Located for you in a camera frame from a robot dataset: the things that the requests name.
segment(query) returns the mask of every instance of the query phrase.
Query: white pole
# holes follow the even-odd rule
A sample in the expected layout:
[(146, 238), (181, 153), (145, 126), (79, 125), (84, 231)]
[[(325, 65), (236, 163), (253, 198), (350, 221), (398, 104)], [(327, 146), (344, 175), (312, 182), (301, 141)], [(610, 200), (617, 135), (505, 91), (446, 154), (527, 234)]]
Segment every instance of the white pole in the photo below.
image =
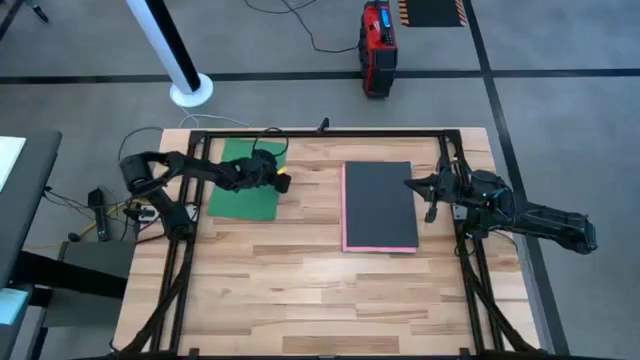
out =
[(173, 85), (169, 96), (178, 106), (194, 107), (213, 94), (213, 82), (196, 72), (163, 0), (127, 0)]

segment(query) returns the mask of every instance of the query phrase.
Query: white pole base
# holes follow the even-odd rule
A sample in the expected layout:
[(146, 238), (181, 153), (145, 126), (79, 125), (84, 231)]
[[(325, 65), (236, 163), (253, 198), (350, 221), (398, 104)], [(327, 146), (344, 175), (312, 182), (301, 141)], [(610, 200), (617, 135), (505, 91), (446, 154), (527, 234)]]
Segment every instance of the white pole base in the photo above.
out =
[(198, 73), (200, 78), (200, 87), (191, 94), (185, 94), (178, 89), (175, 84), (169, 89), (169, 97), (173, 102), (181, 107), (196, 107), (204, 104), (213, 95), (213, 81), (204, 75)]

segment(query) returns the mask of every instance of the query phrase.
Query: white paper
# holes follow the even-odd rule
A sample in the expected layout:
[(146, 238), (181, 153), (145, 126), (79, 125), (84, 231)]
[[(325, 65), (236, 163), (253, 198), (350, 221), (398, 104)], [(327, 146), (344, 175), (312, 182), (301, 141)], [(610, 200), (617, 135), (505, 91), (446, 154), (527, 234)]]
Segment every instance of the white paper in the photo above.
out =
[(0, 191), (4, 188), (4, 183), (22, 151), (25, 140), (25, 138), (0, 136)]

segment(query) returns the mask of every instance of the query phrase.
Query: wooden table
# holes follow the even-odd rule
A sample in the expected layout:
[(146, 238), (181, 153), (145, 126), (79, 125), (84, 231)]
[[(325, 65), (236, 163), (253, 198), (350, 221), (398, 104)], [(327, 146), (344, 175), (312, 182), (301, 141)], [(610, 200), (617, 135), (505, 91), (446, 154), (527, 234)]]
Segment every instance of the wooden table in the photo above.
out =
[[(495, 170), (486, 131), (460, 130), (471, 167)], [(188, 137), (189, 130), (165, 130), (160, 151), (185, 152)], [(224, 140), (214, 139), (210, 160), (219, 162), (223, 148)], [(293, 182), (280, 197), (274, 222), (205, 215), (213, 189), (207, 184), (180, 353), (192, 347), (202, 355), (473, 351), (448, 204), (439, 204), (437, 220), (426, 224), (427, 204), (415, 196), (416, 255), (340, 251), (344, 161), (411, 161), (413, 176), (424, 177), (434, 171), (438, 156), (437, 140), (429, 138), (292, 138), (287, 168)], [(177, 196), (180, 181), (169, 184), (170, 196)], [(141, 238), (161, 231), (154, 225)], [(156, 306), (167, 247), (164, 239), (137, 247), (116, 347), (131, 341)], [(514, 244), (492, 235), (485, 249), (498, 305), (538, 346)], [(478, 304), (490, 348), (486, 315)], [(168, 344), (172, 318), (167, 316), (161, 348)]]

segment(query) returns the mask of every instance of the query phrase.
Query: black metal frame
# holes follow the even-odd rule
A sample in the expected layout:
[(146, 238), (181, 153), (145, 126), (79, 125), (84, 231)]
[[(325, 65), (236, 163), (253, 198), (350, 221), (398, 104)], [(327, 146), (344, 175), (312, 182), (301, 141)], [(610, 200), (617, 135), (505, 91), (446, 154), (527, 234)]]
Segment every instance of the black metal frame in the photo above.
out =
[[(272, 138), (282, 138), (283, 135), (281, 133), (262, 133), (261, 131), (192, 131), (189, 137), (189, 146), (187, 149), (187, 155), (195, 156), (196, 147), (199, 143), (203, 144), (202, 148), (202, 159), (209, 158), (209, 150), (211, 148), (211, 141), (216, 138), (251, 138), (260, 135), (261, 137), (272, 137)], [(320, 128), (318, 130), (292, 130), (287, 131), (286, 136), (289, 138), (335, 138), (335, 137), (379, 137), (379, 138), (402, 138), (402, 137), (413, 137), (413, 138), (435, 138), (438, 140), (440, 147), (440, 156), (443, 156), (445, 159), (449, 159), (449, 150), (448, 144), (453, 144), (455, 149), (455, 156), (464, 160), (464, 150), (462, 147), (462, 138), (459, 130), (393, 130), (393, 129), (382, 129), (382, 130), (331, 130)], [(184, 177), (182, 179), (182, 183), (180, 185), (180, 193), (179, 193), (179, 201), (182, 203), (187, 202), (188, 197), (188, 188), (190, 184), (191, 178)], [(194, 202), (196, 207), (200, 209), (202, 205), (202, 195), (204, 189), (204, 181), (198, 180), (196, 185), (195, 199)], [(197, 231), (197, 225), (199, 222), (199, 216), (195, 221), (195, 228)], [(458, 245), (458, 249), (460, 251), (460, 266), (463, 273), (463, 281), (465, 288), (465, 296), (467, 300), (467, 306), (469, 310), (469, 319), (471, 324), (471, 330), (474, 340), (474, 346), (476, 348), (476, 352), (481, 352), (485, 350), (484, 339), (482, 336), (482, 331), (480, 327), (480, 316), (478, 312), (478, 307), (476, 303), (476, 296), (471, 286), (471, 279), (468, 276), (465, 276), (466, 272), (466, 261), (468, 261), (468, 252), (465, 246), (460, 246), (461, 244), (465, 244), (465, 231), (463, 229), (463, 222), (460, 220), (454, 220), (454, 228), (456, 234), (456, 241)], [(185, 260), (188, 262), (187, 267), (187, 283), (184, 288), (180, 291), (177, 297), (177, 303), (175, 307), (174, 313), (174, 321), (172, 325), (171, 331), (171, 339), (169, 345), (169, 351), (176, 352), (179, 348), (180, 336), (182, 332), (182, 323), (184, 319), (184, 312), (186, 308), (186, 297), (188, 292), (188, 278), (191, 275), (191, 263), (194, 254), (195, 241), (192, 243), (187, 243), (185, 248)], [(491, 291), (491, 283), (489, 279), (489, 271), (487, 266), (487, 261), (485, 257), (484, 248), (482, 246), (482, 242), (478, 241), (476, 244), (476, 259), (478, 263), (478, 268), (480, 270), (480, 281), (481, 284), (486, 291), (486, 294), (489, 297), (490, 301), (494, 301), (493, 293)], [(173, 272), (176, 262), (177, 255), (177, 243), (172, 243), (167, 250), (167, 258), (165, 263), (165, 272), (162, 278), (162, 287), (160, 290), (160, 298), (163, 298), (169, 288), (169, 285), (173, 279)], [(491, 334), (492, 340), (494, 344), (494, 348), (497, 351), (503, 351), (504, 345), (502, 342), (502, 336), (500, 333), (500, 329), (496, 324), (495, 320), (489, 316), (489, 323), (491, 326)], [(162, 328), (163, 322), (160, 322), (155, 329), (154, 334), (151, 338), (151, 347), (150, 351), (158, 351), (160, 340), (162, 337)], [(339, 356), (340, 358), (363, 358), (363, 357), (351, 357), (351, 356)], [(217, 357), (207, 357), (200, 356), (198, 359), (215, 359)], [(276, 356), (269, 358), (286, 358), (286, 356)], [(421, 359), (460, 359), (460, 355), (445, 355), (445, 356), (419, 356), (419, 357), (402, 357), (407, 359), (413, 358), (421, 358)]]

